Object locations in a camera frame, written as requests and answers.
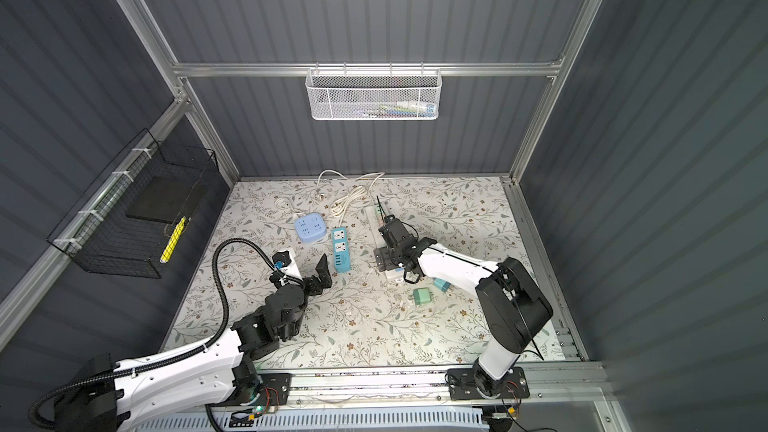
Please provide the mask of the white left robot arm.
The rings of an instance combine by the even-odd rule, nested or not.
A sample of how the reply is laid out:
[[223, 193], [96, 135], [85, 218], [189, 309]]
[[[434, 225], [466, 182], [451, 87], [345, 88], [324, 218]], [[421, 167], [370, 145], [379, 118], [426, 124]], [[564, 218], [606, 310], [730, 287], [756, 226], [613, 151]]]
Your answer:
[[115, 362], [90, 360], [52, 397], [54, 431], [135, 431], [194, 407], [242, 406], [259, 412], [285, 402], [286, 393], [264, 382], [256, 364], [296, 337], [310, 297], [332, 285], [327, 257], [301, 277], [290, 251], [271, 263], [276, 285], [262, 306], [225, 320], [214, 335], [184, 347]]

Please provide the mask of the teal charger plug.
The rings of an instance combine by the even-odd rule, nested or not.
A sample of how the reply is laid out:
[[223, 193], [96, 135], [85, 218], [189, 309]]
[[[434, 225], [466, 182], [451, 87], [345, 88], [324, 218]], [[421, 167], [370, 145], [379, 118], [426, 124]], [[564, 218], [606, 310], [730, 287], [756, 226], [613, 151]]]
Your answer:
[[447, 292], [451, 288], [451, 284], [443, 279], [434, 279], [433, 285], [442, 292]]

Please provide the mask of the green charger plug front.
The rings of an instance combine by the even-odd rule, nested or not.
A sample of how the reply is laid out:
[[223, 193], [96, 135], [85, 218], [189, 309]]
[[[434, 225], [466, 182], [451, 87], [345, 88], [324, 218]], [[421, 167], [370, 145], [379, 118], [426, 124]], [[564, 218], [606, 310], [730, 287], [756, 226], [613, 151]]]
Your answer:
[[428, 288], [416, 288], [412, 297], [416, 306], [426, 305], [432, 301], [432, 293]]

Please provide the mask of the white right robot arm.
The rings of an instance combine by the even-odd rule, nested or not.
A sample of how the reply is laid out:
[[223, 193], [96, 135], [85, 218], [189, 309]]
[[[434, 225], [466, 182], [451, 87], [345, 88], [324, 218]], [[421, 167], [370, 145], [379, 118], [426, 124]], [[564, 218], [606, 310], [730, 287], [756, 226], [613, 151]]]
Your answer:
[[417, 284], [425, 277], [443, 280], [479, 302], [490, 338], [475, 361], [475, 382], [491, 395], [553, 318], [553, 307], [537, 282], [515, 258], [494, 262], [461, 254], [417, 235], [393, 215], [384, 217], [379, 232], [405, 282]]

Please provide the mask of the white multicolour power strip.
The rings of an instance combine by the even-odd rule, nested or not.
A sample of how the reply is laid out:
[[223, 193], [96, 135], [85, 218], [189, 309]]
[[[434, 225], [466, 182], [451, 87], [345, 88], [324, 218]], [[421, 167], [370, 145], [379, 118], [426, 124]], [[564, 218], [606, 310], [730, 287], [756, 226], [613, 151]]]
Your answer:
[[[381, 232], [379, 231], [379, 228], [383, 226], [383, 219], [382, 216], [376, 216], [374, 212], [375, 205], [370, 205], [364, 208], [364, 214], [368, 221], [371, 236], [373, 237], [373, 243], [374, 243], [374, 249], [373, 249], [373, 255], [374, 250], [380, 247], [384, 247], [386, 245], [386, 242], [384, 241], [383, 236], [381, 235]], [[393, 269], [392, 270], [377, 270], [384, 275], [384, 277], [387, 280], [394, 281], [396, 283], [402, 283], [403, 282], [403, 269], [398, 268], [393, 263]]]

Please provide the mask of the teal tower power strip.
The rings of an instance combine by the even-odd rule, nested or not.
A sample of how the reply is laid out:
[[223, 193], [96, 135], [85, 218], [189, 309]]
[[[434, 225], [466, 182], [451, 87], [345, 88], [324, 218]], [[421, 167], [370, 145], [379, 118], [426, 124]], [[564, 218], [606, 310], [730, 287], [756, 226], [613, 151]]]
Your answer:
[[348, 234], [345, 227], [334, 228], [331, 232], [333, 246], [334, 268], [337, 273], [348, 273], [351, 270]]

